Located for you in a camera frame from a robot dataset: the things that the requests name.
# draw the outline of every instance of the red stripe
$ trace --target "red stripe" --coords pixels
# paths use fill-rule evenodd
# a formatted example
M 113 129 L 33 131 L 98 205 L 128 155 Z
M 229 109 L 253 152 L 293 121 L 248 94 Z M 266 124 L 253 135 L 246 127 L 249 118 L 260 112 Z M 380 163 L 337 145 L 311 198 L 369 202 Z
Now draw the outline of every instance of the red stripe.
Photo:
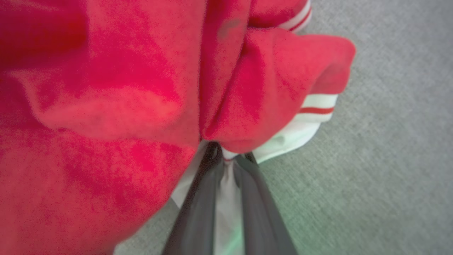
M 332 108 L 315 108 L 315 107 L 305 107 L 299 110 L 299 113 L 314 113 L 314 114 L 330 114 L 333 113 Z
M 310 13 L 311 13 L 311 7 L 310 7 L 310 10 L 308 10 L 307 15 L 306 15 L 299 23 L 297 23 L 294 27 L 290 28 L 289 30 L 290 30 L 290 31 L 293 31 L 293 30 L 296 29 L 298 26 L 300 26 L 303 22 L 305 22 L 305 21 L 308 19 L 308 16 L 310 16 Z

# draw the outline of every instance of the red fleece fabric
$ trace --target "red fleece fabric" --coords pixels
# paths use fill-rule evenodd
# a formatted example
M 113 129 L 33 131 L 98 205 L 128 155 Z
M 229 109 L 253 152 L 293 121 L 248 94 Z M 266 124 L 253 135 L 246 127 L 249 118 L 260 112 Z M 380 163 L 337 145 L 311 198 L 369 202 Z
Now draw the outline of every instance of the red fleece fabric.
M 247 152 L 354 46 L 273 28 L 306 1 L 33 0 L 0 9 L 0 254 L 111 254 L 200 138 Z

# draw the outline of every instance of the gray carpet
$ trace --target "gray carpet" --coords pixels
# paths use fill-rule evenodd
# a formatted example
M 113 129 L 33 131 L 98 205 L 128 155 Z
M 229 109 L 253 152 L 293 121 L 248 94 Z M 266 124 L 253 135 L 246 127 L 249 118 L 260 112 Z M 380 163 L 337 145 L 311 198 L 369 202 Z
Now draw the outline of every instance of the gray carpet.
M 453 1 L 313 0 L 357 46 L 333 119 L 261 165 L 300 254 L 453 254 Z M 172 202 L 116 255 L 159 254 Z

